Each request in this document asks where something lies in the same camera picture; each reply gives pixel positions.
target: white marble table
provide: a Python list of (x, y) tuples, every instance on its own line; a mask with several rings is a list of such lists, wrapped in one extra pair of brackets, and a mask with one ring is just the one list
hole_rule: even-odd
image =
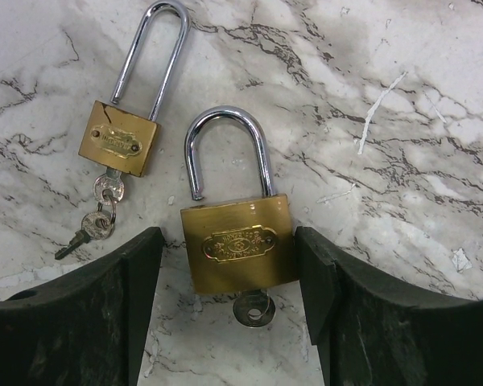
[[(321, 384), (297, 283), (271, 290), (261, 330), (193, 293), (184, 135), (221, 104), (261, 122), (295, 224), (416, 285), (483, 298), (483, 0), (186, 1), (194, 25), (148, 175), (125, 178), (114, 236), (55, 263), (104, 171), (77, 155), (89, 111), (150, 3), (0, 0), (0, 300), (157, 225), (168, 248), (141, 385)], [(156, 20), (121, 107), (148, 112), (178, 28)], [(259, 194), (241, 130), (219, 125), (201, 149), (206, 203)]]

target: padlock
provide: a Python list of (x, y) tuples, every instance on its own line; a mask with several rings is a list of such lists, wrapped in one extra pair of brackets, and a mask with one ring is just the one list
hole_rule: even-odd
[(190, 29), (188, 10), (180, 2), (164, 0), (148, 7), (110, 99), (113, 105), (122, 99), (126, 83), (147, 37), (148, 27), (154, 17), (165, 10), (170, 10), (180, 17), (180, 32), (148, 119), (95, 101), (79, 149), (79, 155), (82, 157), (137, 177), (142, 177), (147, 167), (151, 149), (159, 132), (160, 126), (156, 123), (159, 108)]
[(192, 197), (203, 199), (198, 135), (218, 118), (237, 121), (252, 137), (263, 197), (181, 210), (195, 290), (219, 294), (295, 281), (298, 272), (288, 199), (275, 192), (265, 134), (245, 110), (218, 106), (203, 112), (190, 126), (184, 152)]

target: embossed label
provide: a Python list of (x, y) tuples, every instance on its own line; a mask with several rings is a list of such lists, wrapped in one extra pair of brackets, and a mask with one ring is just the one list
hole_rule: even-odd
[(111, 125), (95, 125), (91, 129), (90, 135), (91, 140), (97, 147), (121, 158), (138, 155), (142, 150), (142, 144), (134, 134)]
[(213, 233), (202, 243), (202, 251), (208, 259), (221, 263), (263, 256), (276, 242), (277, 235), (273, 229), (256, 225)]

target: brass padlock body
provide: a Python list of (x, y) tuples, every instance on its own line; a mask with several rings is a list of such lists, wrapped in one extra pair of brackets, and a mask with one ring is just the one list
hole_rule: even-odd
[(158, 133), (157, 123), (95, 101), (79, 155), (142, 177)]
[(198, 294), (269, 288), (297, 280), (286, 195), (181, 210)]

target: long metal shackle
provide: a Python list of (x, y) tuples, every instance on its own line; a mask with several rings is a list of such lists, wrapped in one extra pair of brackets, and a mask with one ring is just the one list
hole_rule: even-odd
[(188, 37), (188, 32), (190, 30), (190, 17), (188, 14), (188, 10), (180, 2), (177, 2), (175, 0), (163, 0), (155, 2), (147, 8), (147, 11), (143, 15), (142, 20), (138, 26), (138, 31), (136, 32), (134, 40), (130, 45), (129, 53), (127, 54), (126, 61), (123, 64), (120, 76), (118, 77), (116, 86), (114, 87), (114, 91), (110, 99), (111, 103), (115, 105), (122, 99), (126, 83), (129, 80), (129, 76), (132, 73), (136, 60), (138, 59), (141, 47), (145, 42), (145, 38), (147, 37), (147, 32), (150, 24), (152, 23), (152, 20), (154, 20), (157, 14), (160, 14), (161, 12), (167, 10), (180, 17), (180, 31), (177, 42), (174, 46), (174, 50), (171, 53), (170, 60), (168, 61), (163, 81), (161, 82), (161, 86), (159, 87), (158, 95), (155, 98), (154, 105), (148, 117), (148, 119), (153, 122), (155, 122), (157, 119), (164, 95), (168, 90), (171, 74), (174, 70), (175, 64), (177, 63), (177, 60), (179, 58), (181, 48), (183, 47), (184, 42)]
[(190, 125), (184, 142), (184, 157), (188, 169), (190, 188), (194, 200), (203, 199), (202, 191), (204, 183), (200, 172), (200, 162), (198, 153), (199, 134), (202, 129), (211, 121), (216, 119), (231, 119), (239, 124), (251, 136), (258, 156), (259, 176), (261, 179), (263, 197), (276, 195), (274, 187), (274, 176), (270, 164), (270, 155), (266, 145), (265, 134), (258, 121), (243, 109), (233, 106), (217, 106), (204, 111), (195, 118)]

